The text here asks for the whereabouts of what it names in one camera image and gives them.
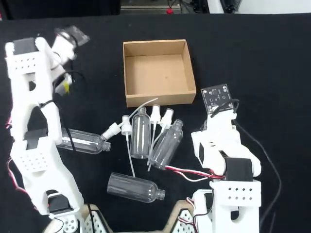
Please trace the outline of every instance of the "black circuit board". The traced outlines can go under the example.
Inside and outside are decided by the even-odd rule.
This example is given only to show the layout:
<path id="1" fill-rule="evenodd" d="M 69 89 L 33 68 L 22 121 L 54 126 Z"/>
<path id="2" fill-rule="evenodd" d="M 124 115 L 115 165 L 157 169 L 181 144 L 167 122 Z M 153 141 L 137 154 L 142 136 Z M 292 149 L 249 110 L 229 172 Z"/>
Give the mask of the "black circuit board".
<path id="1" fill-rule="evenodd" d="M 215 109 L 231 99 L 227 84 L 211 86 L 201 89 L 204 105 L 207 114 L 212 114 Z M 228 103 L 224 106 L 220 112 L 233 109 L 233 105 Z"/>

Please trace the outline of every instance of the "black cloth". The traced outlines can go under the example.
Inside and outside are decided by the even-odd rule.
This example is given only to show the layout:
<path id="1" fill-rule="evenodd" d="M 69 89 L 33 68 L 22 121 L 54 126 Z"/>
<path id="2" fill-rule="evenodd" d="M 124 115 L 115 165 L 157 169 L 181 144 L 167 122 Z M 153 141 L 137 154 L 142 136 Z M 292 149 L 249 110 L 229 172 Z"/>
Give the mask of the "black cloth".
<path id="1" fill-rule="evenodd" d="M 8 19 L 106 16 L 120 13 L 120 0 L 1 0 Z"/>
<path id="2" fill-rule="evenodd" d="M 69 128 L 101 134 L 129 114 L 124 96 L 122 43 L 135 40 L 186 39 L 197 95 L 193 104 L 171 106 L 184 121 L 184 138 L 172 166 L 200 169 L 190 133 L 207 114 L 200 88 L 227 83 L 240 99 L 238 122 L 266 148 L 283 180 L 276 211 L 275 232 L 308 229 L 310 195 L 310 54 L 311 15 L 180 15 L 118 16 L 25 20 L 0 23 L 0 46 L 29 36 L 54 40 L 54 28 L 76 25 L 91 41 L 78 48 L 75 70 L 87 78 L 77 82 L 60 103 Z M 49 222 L 33 209 L 27 195 L 15 191 L 5 163 L 12 139 L 4 129 L 12 107 L 4 50 L 0 50 L 0 226 L 2 232 L 40 232 Z M 38 127 L 33 114 L 30 127 Z M 241 134 L 242 143 L 260 160 L 262 213 L 276 193 L 277 179 L 260 148 Z M 163 229 L 177 200 L 191 197 L 205 182 L 190 183 L 170 171 L 151 169 L 133 160 L 138 177 L 166 190 L 164 201 L 146 204 L 106 193 L 111 172 L 130 175 L 124 136 L 114 136 L 111 152 L 89 155 L 59 150 L 72 172 L 85 203 L 96 204 L 113 231 Z M 265 222 L 268 228 L 272 215 Z"/>

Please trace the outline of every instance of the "clear plastic bottle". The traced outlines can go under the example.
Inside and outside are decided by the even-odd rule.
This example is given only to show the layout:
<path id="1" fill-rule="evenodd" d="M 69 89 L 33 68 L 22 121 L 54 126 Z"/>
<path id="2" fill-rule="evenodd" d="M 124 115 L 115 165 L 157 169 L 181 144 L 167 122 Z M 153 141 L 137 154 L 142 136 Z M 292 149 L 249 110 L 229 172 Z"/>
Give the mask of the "clear plastic bottle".
<path id="1" fill-rule="evenodd" d="M 98 154 L 101 151 L 110 151 L 111 143 L 106 142 L 100 135 L 79 130 L 69 129 L 74 146 L 79 152 Z M 63 141 L 59 148 L 72 150 L 71 142 L 66 129 L 62 128 Z"/>
<path id="2" fill-rule="evenodd" d="M 158 141 L 151 158 L 152 166 L 165 170 L 165 166 L 170 164 L 174 153 L 183 138 L 182 126 L 183 122 L 181 120 L 176 120 L 167 130 L 164 137 Z"/>
<path id="3" fill-rule="evenodd" d="M 109 178 L 107 193 L 146 203 L 165 197 L 165 190 L 158 189 L 154 182 L 115 172 Z"/>
<path id="4" fill-rule="evenodd" d="M 146 108 L 141 107 L 132 119 L 131 157 L 136 159 L 148 158 L 151 137 L 150 118 Z"/>

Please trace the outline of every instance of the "cardboard box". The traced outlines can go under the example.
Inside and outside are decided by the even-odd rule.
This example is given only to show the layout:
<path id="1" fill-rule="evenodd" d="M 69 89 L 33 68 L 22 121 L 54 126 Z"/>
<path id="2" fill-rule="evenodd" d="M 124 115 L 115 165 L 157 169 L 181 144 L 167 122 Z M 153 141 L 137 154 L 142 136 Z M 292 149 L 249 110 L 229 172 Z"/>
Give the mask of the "cardboard box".
<path id="1" fill-rule="evenodd" d="M 192 65 L 185 40 L 123 43 L 127 107 L 149 104 L 192 103 L 196 94 Z"/>

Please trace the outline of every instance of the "white robotic arm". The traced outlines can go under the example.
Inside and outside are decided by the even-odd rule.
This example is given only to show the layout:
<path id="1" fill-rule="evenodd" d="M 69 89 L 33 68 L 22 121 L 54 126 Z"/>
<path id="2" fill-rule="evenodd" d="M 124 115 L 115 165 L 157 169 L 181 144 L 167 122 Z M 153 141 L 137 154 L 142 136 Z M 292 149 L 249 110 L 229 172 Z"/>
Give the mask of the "white robotic arm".
<path id="1" fill-rule="evenodd" d="M 67 75 L 60 85 L 53 87 L 53 82 L 65 73 L 62 65 L 72 60 L 73 50 L 88 40 L 72 26 L 58 32 L 52 48 L 42 37 L 25 38 L 5 45 L 13 98 L 11 157 L 22 174 L 25 190 L 33 204 L 42 215 L 51 218 L 69 216 L 74 221 L 81 219 L 78 211 L 84 204 L 83 197 L 56 148 L 62 142 L 62 131 L 59 110 L 52 98 L 54 88 L 64 82 L 71 84 L 71 76 Z M 30 82 L 35 83 L 33 90 Z M 28 121 L 36 106 L 47 120 L 47 130 L 28 131 Z M 48 196 L 49 190 L 56 193 Z M 56 198 L 67 199 L 67 208 L 51 209 L 50 200 Z"/>
<path id="2" fill-rule="evenodd" d="M 202 89 L 207 109 L 206 129 L 191 134 L 194 154 L 203 168 L 211 169 L 224 180 L 211 181 L 212 189 L 197 190 L 194 223 L 199 233 L 258 233 L 261 183 L 253 180 L 261 172 L 259 159 L 241 144 L 240 134 L 231 123 L 236 108 L 227 85 Z M 207 208 L 207 195 L 213 204 Z M 239 217 L 231 219 L 231 212 Z"/>

